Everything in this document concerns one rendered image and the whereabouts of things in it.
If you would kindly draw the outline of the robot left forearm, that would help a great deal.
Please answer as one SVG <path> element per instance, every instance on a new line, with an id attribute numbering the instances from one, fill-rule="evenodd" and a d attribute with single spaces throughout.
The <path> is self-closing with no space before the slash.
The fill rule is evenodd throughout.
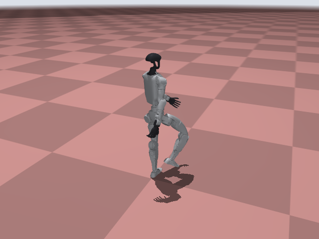
<path id="1" fill-rule="evenodd" d="M 170 97 L 168 97 L 166 94 L 164 94 L 163 98 L 167 101 L 169 101 Z"/>

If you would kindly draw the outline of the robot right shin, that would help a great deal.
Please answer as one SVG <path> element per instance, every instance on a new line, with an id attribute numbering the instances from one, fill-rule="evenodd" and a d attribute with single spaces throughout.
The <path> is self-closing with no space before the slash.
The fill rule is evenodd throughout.
<path id="1" fill-rule="evenodd" d="M 189 139 L 188 135 L 183 134 L 181 138 L 177 138 L 173 147 L 173 152 L 170 156 L 170 160 L 174 161 L 174 159 L 177 157 L 177 155 L 182 151 L 184 146 L 186 145 L 187 141 Z"/>

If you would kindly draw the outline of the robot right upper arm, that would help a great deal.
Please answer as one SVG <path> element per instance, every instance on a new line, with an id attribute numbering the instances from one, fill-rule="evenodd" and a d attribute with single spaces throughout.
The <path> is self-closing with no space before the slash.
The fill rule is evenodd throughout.
<path id="1" fill-rule="evenodd" d="M 157 76 L 157 85 L 158 85 L 158 104 L 161 99 L 164 99 L 163 96 L 165 94 L 165 87 L 166 87 L 167 81 L 164 77 Z"/>

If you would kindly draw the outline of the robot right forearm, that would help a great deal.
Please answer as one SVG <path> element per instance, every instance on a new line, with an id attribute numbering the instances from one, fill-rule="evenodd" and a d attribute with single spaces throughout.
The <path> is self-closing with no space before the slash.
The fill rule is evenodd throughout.
<path id="1" fill-rule="evenodd" d="M 156 116 L 155 116 L 155 120 L 157 120 L 156 125 L 160 125 L 161 124 L 161 119 L 162 119 L 162 115 L 163 115 L 163 111 L 164 111 L 164 107 L 166 105 L 166 100 L 165 99 L 161 99 L 159 102 L 159 105 L 157 106 L 157 112 L 156 112 Z"/>

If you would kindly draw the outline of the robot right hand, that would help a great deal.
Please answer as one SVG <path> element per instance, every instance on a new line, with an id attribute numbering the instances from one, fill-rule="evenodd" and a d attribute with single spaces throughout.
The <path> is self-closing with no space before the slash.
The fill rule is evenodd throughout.
<path id="1" fill-rule="evenodd" d="M 157 123 L 157 120 L 155 120 L 155 122 L 154 122 L 154 127 L 152 128 L 150 134 L 147 135 L 147 136 L 150 137 L 150 138 L 155 138 L 156 135 L 159 134 L 159 128 L 158 128 L 158 127 L 159 127 L 160 125 L 156 125 L 156 123 Z"/>

